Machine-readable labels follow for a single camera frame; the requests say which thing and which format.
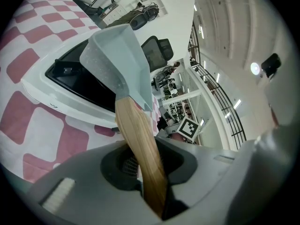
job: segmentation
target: broom handle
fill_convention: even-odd
[[[142,171],[144,199],[161,217],[165,205],[167,179],[149,118],[137,107],[131,97],[117,100],[115,109],[119,130],[133,151]]]

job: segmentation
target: desk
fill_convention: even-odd
[[[48,23],[44,18],[54,8],[40,13],[40,7],[35,9],[31,5],[41,1],[47,1],[47,7],[52,1],[55,1],[53,5],[64,4],[70,9],[68,13],[76,17],[76,23],[65,19]],[[56,13],[64,17],[65,12]],[[53,28],[59,28],[60,32],[55,33]],[[22,35],[24,30],[29,30],[29,34]],[[99,28],[72,0],[26,0],[3,34],[0,47],[1,163],[22,179],[35,182],[77,153],[123,140],[121,134],[109,128],[74,119],[39,103],[27,94],[20,82],[30,67],[50,50],[90,30]],[[146,114],[156,135],[160,112],[157,99],[152,96],[152,100],[153,112]]]
[[[126,14],[127,11],[122,6],[113,3],[103,14],[100,15],[100,19],[102,19],[106,25],[109,25]]]
[[[172,104],[168,105],[168,106],[166,107],[166,110],[169,112],[170,116],[171,116],[175,121],[181,122],[181,120],[179,119],[179,113],[177,112],[177,109],[178,109],[179,106],[182,106],[182,109],[184,109],[184,104],[183,104],[183,102],[181,102],[180,105],[177,105],[177,103],[172,103]],[[172,109],[174,109],[174,108],[175,108],[174,113],[177,115],[177,118],[176,118],[176,119],[174,118],[174,116],[173,116],[174,114],[172,113]]]

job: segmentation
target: metal railing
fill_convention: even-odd
[[[240,118],[236,110],[233,107],[232,102],[230,101],[229,97],[227,96],[223,88],[216,82],[215,78],[201,65],[199,43],[198,43],[198,37],[196,34],[194,23],[192,26],[188,51],[190,57],[194,58],[196,61],[196,64],[193,64],[191,62],[192,68],[206,83],[209,90],[211,91],[214,98],[216,99],[217,103],[219,104],[223,112],[223,115],[228,123],[228,126],[230,128],[232,139],[235,142],[236,148],[239,149],[242,143],[247,140],[244,128],[242,126],[242,123],[240,121]]]
[[[189,38],[189,43],[188,43],[188,52],[190,58],[193,58],[195,61],[191,61],[191,64],[193,65],[193,62],[196,62],[195,64],[200,64],[200,52],[199,52],[199,42],[198,42],[198,36],[197,36],[197,31],[195,28],[195,25],[193,23],[192,26],[192,32],[191,36]]]

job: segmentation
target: white wall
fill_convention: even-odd
[[[210,108],[208,107],[203,96],[200,96],[200,98],[193,97],[190,99],[190,101],[199,122],[201,122],[201,119],[204,119],[205,122],[207,122],[209,119],[213,119]]]
[[[256,85],[254,76],[243,68],[237,66],[234,59],[229,59],[217,52],[200,48],[200,52],[205,54],[214,64],[229,77],[243,95],[243,100],[247,103],[249,110],[253,113],[257,121],[256,127],[260,133],[274,127],[267,97],[263,89]]]
[[[241,117],[240,121],[243,125],[247,140],[256,139],[261,134],[257,127],[257,121],[252,113]]]
[[[119,4],[125,7],[134,0],[121,0]],[[192,28],[195,0],[162,0],[168,12],[167,15],[149,22],[135,34],[142,44],[150,36],[158,39],[169,39],[174,56],[172,61],[184,58]]]
[[[210,147],[215,149],[223,149],[220,134],[218,132],[218,128],[216,122],[213,118],[207,124],[207,127],[201,133],[202,145],[204,147]]]

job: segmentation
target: pink and white checkered surface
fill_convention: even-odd
[[[0,41],[0,161],[35,182],[69,157],[123,140],[109,128],[59,113],[28,96],[20,80],[63,41],[99,28],[72,0],[25,0]],[[158,101],[153,96],[153,134]]]

